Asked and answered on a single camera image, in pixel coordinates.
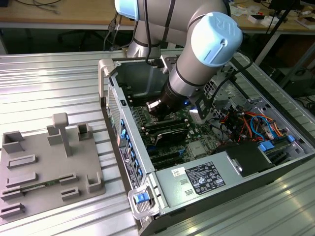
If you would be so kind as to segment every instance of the green circuit board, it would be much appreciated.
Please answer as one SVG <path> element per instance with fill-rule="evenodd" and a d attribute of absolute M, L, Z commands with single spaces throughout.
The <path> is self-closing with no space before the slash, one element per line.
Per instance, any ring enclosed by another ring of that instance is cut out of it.
<path fill-rule="evenodd" d="M 220 145 L 209 124 L 199 125 L 192 121 L 189 107 L 166 116 L 164 121 L 158 121 L 157 118 L 150 115 L 146 106 L 131 107 L 130 109 L 156 169 L 164 169 L 208 156 Z M 182 122 L 180 129 L 185 130 L 186 136 L 179 142 L 167 142 L 158 146 L 157 135 L 159 133 L 176 130 L 176 128 L 179 130 L 176 125 L 175 128 L 173 126 L 168 128 L 175 122 Z M 148 132 L 150 127 L 157 125 L 163 127 L 159 132 Z"/>

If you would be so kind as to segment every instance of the blue cable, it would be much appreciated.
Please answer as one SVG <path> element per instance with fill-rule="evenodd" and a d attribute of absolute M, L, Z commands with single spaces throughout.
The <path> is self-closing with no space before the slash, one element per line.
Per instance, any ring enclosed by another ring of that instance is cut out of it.
<path fill-rule="evenodd" d="M 267 124 L 267 126 L 268 126 L 268 128 L 269 128 L 269 130 L 270 130 L 270 132 L 271 132 L 271 134 L 272 134 L 274 137 L 276 137 L 276 138 L 278 137 L 278 135 L 272 130 L 272 128 L 271 128 L 271 126 L 270 126 L 268 120 L 267 120 L 265 117 L 261 117 L 261 116 L 255 116 L 255 117 L 259 117 L 259 118 L 261 118 L 264 122 L 266 122 L 266 124 Z M 251 129 L 252 129 L 252 131 L 253 131 L 255 134 L 257 134 L 257 135 L 259 135 L 260 137 L 262 137 L 263 141 L 265 141 L 265 138 L 262 136 L 262 134 L 258 133 L 258 132 L 254 129 L 254 127 L 253 127 L 252 121 L 254 120 L 255 117 L 253 117 L 253 118 L 251 119 Z"/>

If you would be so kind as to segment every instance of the sticker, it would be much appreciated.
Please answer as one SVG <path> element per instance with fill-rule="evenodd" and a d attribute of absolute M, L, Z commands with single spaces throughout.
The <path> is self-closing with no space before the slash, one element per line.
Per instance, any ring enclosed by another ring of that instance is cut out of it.
<path fill-rule="evenodd" d="M 181 167 L 181 168 L 173 169 L 172 173 L 173 173 L 174 177 L 181 176 L 181 175 L 185 174 L 185 168 Z"/>
<path fill-rule="evenodd" d="M 187 169 L 186 174 L 195 192 L 199 195 L 225 185 L 224 180 L 213 162 Z"/>

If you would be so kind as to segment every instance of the chipset heatsink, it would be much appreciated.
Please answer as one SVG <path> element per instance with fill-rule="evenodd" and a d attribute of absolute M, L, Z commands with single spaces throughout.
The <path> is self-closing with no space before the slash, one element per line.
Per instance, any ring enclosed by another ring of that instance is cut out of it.
<path fill-rule="evenodd" d="M 189 149 L 191 150 L 191 153 L 194 157 L 198 157 L 200 155 L 204 155 L 207 153 L 204 146 L 201 144 L 200 141 L 195 141 L 188 144 Z"/>

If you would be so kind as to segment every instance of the metal workbench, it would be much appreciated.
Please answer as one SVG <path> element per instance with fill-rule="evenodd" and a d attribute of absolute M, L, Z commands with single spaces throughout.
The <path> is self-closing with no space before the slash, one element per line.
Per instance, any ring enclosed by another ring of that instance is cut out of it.
<path fill-rule="evenodd" d="M 70 126 L 93 128 L 106 193 L 0 226 L 0 235 L 135 236 L 136 223 L 126 197 L 98 102 L 97 63 L 121 52 L 13 55 L 0 58 L 0 135 L 46 132 L 53 113 L 67 112 Z M 240 64 L 248 63 L 240 55 Z M 259 70 L 248 70 L 313 136 L 315 121 Z M 257 94 L 238 84 L 250 96 Z M 175 235 L 315 235 L 315 160 L 265 187 L 208 210 L 161 232 Z"/>

